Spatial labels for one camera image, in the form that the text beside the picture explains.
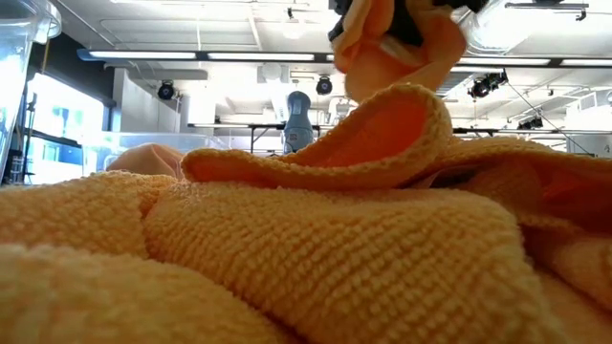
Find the microfiber towel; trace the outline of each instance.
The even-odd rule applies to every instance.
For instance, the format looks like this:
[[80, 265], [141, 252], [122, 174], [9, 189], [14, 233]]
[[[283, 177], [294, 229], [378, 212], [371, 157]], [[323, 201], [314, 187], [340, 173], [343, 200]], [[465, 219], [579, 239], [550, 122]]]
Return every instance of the microfiber towel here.
[[1, 191], [0, 342], [607, 343], [612, 161], [391, 84], [296, 154]]

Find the blue object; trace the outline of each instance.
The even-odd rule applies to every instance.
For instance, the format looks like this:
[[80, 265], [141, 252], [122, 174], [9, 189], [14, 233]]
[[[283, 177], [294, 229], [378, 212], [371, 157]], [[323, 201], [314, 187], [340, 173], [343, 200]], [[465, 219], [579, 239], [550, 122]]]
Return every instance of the blue object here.
[[289, 120], [283, 131], [283, 153], [295, 153], [315, 141], [313, 125], [308, 119], [310, 98], [303, 92], [291, 92], [287, 98]]

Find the cable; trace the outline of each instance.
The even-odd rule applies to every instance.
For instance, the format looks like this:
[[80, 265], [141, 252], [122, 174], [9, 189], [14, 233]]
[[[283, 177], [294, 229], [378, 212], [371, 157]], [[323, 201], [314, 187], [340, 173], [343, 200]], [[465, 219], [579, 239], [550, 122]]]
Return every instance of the cable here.
[[584, 151], [584, 153], [586, 154], [591, 154], [589, 151], [587, 151], [586, 149], [584, 149], [584, 147], [582, 147], [581, 145], [579, 145], [574, 139], [572, 139], [569, 135], [565, 134], [563, 131], [561, 131], [561, 129], [559, 129], [556, 125], [554, 125], [550, 120], [548, 120], [544, 115], [542, 115], [541, 112], [538, 112], [538, 110], [535, 108], [534, 105], [532, 105], [532, 103], [530, 103], [523, 95], [520, 94], [520, 92], [518, 92], [515, 87], [510, 83], [510, 81], [507, 82], [508, 86], [510, 86], [510, 88], [513, 89], [513, 91], [521, 98], [523, 99], [523, 101], [529, 105], [530, 108], [532, 108], [532, 110], [534, 110], [537, 114], [539, 114], [542, 118], [544, 118], [544, 120], [546, 120], [548, 122], [548, 124], [550, 124], [551, 126], [553, 126], [553, 128], [555, 128], [556, 131], [560, 132], [566, 139], [568, 139], [569, 141], [571, 141], [573, 144], [575, 144], [577, 147], [579, 147], [582, 151]]

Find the towel fold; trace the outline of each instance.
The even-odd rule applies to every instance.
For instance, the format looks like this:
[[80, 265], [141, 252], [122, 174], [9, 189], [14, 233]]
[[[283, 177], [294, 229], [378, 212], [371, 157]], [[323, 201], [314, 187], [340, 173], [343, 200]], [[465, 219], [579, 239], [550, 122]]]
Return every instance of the towel fold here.
[[607, 343], [612, 161], [454, 139], [447, 7], [406, 1], [423, 46], [360, 85], [389, 4], [354, 1], [361, 105], [296, 154], [200, 149], [179, 180], [148, 147], [116, 168], [166, 176], [0, 191], [0, 342]]

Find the window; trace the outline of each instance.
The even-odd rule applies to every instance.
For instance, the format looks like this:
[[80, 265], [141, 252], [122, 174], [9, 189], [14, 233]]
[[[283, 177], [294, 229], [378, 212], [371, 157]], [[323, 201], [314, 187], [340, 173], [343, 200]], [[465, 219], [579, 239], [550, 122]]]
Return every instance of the window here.
[[[78, 142], [98, 133], [104, 105], [51, 77], [35, 75], [28, 84], [26, 130], [33, 129], [27, 148], [25, 183], [59, 183], [83, 176], [83, 152]], [[27, 132], [23, 142], [27, 142]]]

